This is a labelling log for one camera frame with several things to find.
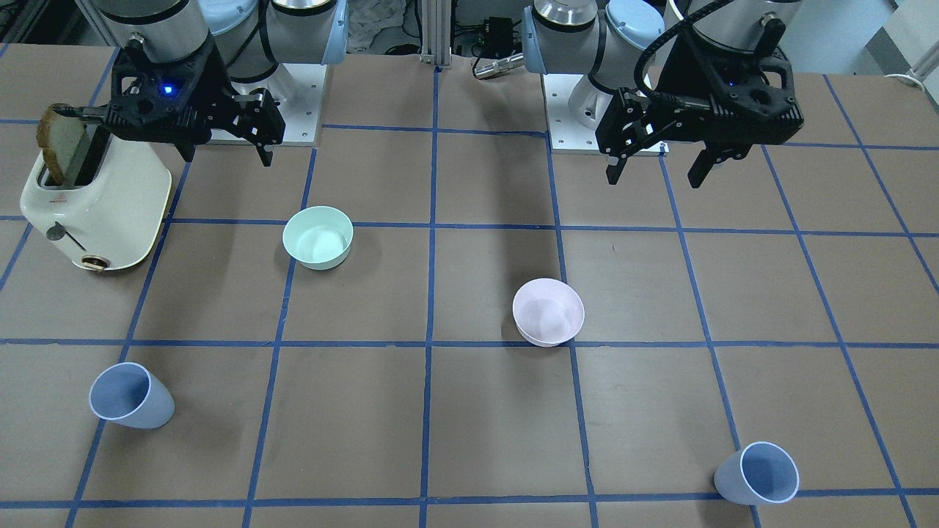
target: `bowl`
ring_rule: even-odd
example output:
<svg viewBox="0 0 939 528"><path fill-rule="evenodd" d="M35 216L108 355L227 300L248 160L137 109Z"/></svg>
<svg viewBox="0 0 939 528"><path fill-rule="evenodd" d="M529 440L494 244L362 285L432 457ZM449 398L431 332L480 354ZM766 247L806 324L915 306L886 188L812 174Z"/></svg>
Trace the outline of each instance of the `bowl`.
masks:
<svg viewBox="0 0 939 528"><path fill-rule="evenodd" d="M352 246L352 221L329 206L304 209L284 227L284 249L311 270L335 268Z"/></svg>
<svg viewBox="0 0 939 528"><path fill-rule="evenodd" d="M584 304L573 288L548 278L534 279L512 299L518 332L538 347L556 347L573 339L584 324Z"/></svg>

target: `mint green bowl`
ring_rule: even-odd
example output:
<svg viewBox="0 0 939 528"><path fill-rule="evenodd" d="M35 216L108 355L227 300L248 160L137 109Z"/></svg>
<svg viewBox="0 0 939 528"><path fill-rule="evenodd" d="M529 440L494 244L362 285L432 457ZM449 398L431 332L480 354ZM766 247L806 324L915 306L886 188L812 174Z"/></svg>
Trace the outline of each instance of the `mint green bowl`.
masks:
<svg viewBox="0 0 939 528"><path fill-rule="evenodd" d="M311 270L335 268L352 247L352 221L329 206L307 208L284 227L284 249Z"/></svg>

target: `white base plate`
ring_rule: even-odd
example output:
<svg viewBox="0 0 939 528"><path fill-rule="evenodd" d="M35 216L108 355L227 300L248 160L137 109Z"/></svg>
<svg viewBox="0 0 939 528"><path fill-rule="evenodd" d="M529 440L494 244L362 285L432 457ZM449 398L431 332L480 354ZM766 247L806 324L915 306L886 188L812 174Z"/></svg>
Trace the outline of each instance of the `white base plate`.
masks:
<svg viewBox="0 0 939 528"><path fill-rule="evenodd" d="M558 154L596 154L603 156L596 145L594 131L581 125L571 115L567 100L583 75L550 73L542 75L545 87L547 127L551 132L551 150ZM637 156L658 156L668 152L669 146L660 141L640 150Z"/></svg>
<svg viewBox="0 0 939 528"><path fill-rule="evenodd" d="M278 108L284 117L284 145L314 147L319 137L323 93L328 67L322 64L284 64L297 83L297 95ZM212 131L210 145L247 145L248 142L225 131Z"/></svg>

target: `bread slice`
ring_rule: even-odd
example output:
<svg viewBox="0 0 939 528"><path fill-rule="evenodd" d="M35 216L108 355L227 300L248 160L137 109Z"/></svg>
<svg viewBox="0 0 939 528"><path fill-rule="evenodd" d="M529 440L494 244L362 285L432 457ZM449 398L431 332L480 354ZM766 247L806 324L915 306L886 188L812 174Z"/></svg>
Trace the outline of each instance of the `bread slice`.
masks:
<svg viewBox="0 0 939 528"><path fill-rule="evenodd" d="M42 160L49 169L49 177L56 185L62 185L68 178L69 165L75 157L78 146L85 137L85 124L78 117L64 117L54 110L55 103L42 113L36 130L36 143L42 149Z"/></svg>

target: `white bowl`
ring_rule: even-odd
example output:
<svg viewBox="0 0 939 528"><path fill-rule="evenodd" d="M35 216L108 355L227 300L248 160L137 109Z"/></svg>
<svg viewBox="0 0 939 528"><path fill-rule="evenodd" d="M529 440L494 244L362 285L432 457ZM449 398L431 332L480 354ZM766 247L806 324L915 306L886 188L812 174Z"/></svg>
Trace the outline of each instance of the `white bowl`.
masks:
<svg viewBox="0 0 939 528"><path fill-rule="evenodd" d="M284 227L284 248L311 270L335 268L352 247L352 221L329 206L307 208Z"/></svg>
<svg viewBox="0 0 939 528"><path fill-rule="evenodd" d="M512 317L526 341L556 347L573 339L584 324L584 304L571 287L548 278L534 279L512 299Z"/></svg>

